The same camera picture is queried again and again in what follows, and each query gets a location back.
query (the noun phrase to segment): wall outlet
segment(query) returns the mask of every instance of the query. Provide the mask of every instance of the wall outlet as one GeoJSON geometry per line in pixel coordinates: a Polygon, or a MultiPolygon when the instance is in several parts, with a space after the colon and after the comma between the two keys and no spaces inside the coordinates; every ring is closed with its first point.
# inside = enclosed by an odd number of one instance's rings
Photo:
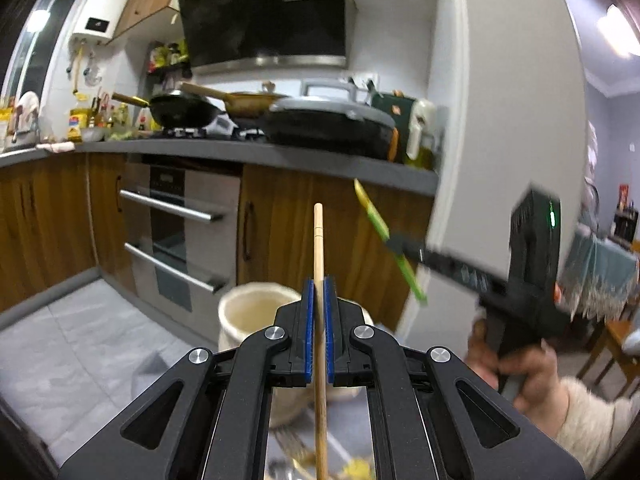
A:
{"type": "Polygon", "coordinates": [[[356,83],[356,86],[363,90],[367,89],[367,81],[369,81],[369,79],[373,81],[376,88],[378,88],[380,84],[380,74],[376,72],[354,72],[351,74],[351,77],[353,77],[353,82],[356,83]]]}

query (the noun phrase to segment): yellow tip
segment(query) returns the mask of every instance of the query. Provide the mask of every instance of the yellow tip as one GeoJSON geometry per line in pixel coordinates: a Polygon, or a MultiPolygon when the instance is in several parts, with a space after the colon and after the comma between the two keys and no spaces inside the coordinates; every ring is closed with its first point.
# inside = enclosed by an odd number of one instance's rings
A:
{"type": "Polygon", "coordinates": [[[367,207],[369,207],[371,200],[369,200],[369,197],[367,196],[367,192],[364,191],[362,184],[357,178],[353,179],[353,187],[356,190],[356,196],[358,197],[358,200],[362,204],[362,207],[366,210],[367,207]]]}

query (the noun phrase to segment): silver screw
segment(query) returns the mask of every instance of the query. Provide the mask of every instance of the silver screw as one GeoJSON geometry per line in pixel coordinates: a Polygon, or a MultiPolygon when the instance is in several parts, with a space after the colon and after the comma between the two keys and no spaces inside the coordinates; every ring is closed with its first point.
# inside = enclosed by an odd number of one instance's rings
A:
{"type": "Polygon", "coordinates": [[[207,359],[209,359],[209,352],[204,348],[193,349],[189,354],[189,361],[191,361],[195,365],[199,365],[207,359]]]}
{"type": "Polygon", "coordinates": [[[449,359],[451,359],[451,354],[446,348],[434,348],[433,350],[431,350],[430,355],[431,359],[433,359],[437,363],[446,363],[449,359]]]}
{"type": "Polygon", "coordinates": [[[270,326],[264,331],[267,339],[282,339],[284,337],[284,329],[280,326],[270,326]]]}
{"type": "Polygon", "coordinates": [[[373,329],[369,325],[360,325],[353,329],[353,333],[358,339],[369,339],[373,337],[373,329]]]}

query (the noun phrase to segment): green and yellow utensil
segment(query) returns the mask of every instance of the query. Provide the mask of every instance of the green and yellow utensil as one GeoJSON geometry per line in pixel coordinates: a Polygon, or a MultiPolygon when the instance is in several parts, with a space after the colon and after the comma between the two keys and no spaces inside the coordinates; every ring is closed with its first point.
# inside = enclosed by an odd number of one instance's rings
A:
{"type": "MultiPolygon", "coordinates": [[[[380,216],[380,213],[369,199],[367,192],[364,191],[362,184],[358,181],[357,178],[353,179],[353,187],[355,188],[358,200],[362,204],[364,211],[366,211],[367,217],[369,218],[369,220],[371,220],[374,229],[378,232],[380,238],[382,238],[382,241],[386,242],[387,240],[389,240],[389,227],[387,227],[385,221],[382,219],[382,216],[380,216]]],[[[409,288],[411,289],[416,299],[422,303],[426,303],[427,297],[425,293],[420,289],[420,286],[418,286],[418,282],[415,279],[414,270],[411,268],[409,261],[405,256],[398,254],[394,254],[394,258],[396,259],[396,264],[398,264],[400,272],[402,272],[404,279],[408,283],[409,288]]]]}

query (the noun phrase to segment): oven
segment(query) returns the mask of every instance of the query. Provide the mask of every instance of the oven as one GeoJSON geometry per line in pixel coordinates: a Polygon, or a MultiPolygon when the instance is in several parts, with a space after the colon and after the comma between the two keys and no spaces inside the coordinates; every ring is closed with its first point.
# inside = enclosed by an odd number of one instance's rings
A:
{"type": "Polygon", "coordinates": [[[119,192],[140,299],[213,343],[220,297],[236,284],[240,171],[143,156],[119,192]]]}

